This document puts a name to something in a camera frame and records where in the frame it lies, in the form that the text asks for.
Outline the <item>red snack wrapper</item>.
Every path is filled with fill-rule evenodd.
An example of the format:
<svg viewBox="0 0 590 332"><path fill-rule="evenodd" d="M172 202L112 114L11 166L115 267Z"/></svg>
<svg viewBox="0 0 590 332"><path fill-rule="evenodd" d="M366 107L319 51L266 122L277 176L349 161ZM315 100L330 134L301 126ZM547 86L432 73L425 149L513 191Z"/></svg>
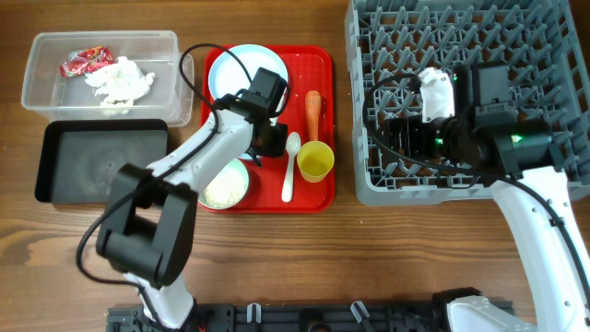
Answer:
<svg viewBox="0 0 590 332"><path fill-rule="evenodd" d="M101 45L71 53L68 60L59 65L59 71L62 77L78 77L114 63L112 52Z"/></svg>

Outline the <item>white tissue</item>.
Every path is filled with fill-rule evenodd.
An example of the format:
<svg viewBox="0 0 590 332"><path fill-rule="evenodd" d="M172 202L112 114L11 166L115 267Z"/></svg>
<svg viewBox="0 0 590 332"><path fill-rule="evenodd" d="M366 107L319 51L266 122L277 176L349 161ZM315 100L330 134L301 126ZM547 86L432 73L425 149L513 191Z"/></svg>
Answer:
<svg viewBox="0 0 590 332"><path fill-rule="evenodd" d="M155 73L144 74L136 62L119 56L112 65L86 74L85 82L95 89L94 95L105 95L100 102L106 116L127 114L129 107L150 92Z"/></svg>

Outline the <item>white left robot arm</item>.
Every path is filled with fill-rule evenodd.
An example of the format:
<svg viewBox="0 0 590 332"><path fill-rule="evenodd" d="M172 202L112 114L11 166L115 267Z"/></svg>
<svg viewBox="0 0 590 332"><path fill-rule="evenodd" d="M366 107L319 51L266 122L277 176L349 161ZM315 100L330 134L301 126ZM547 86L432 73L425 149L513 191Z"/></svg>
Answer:
<svg viewBox="0 0 590 332"><path fill-rule="evenodd" d="M288 128L273 124L288 87L259 68L248 89L211 107L207 124L145 169L124 165L112 183L96 243L98 255L139 291L149 326L183 331L195 299L182 272L192 252L197 198L232 160L283 155Z"/></svg>

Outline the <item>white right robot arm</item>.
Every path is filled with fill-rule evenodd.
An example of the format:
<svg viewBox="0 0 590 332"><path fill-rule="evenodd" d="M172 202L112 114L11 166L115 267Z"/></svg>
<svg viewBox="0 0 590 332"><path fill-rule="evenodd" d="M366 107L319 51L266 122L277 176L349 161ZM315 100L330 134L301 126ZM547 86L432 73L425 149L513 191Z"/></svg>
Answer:
<svg viewBox="0 0 590 332"><path fill-rule="evenodd" d="M589 254L571 207L559 144L547 123L521 120L501 63L405 74L420 114L368 132L386 155L488 182L511 230L538 331L589 327Z"/></svg>

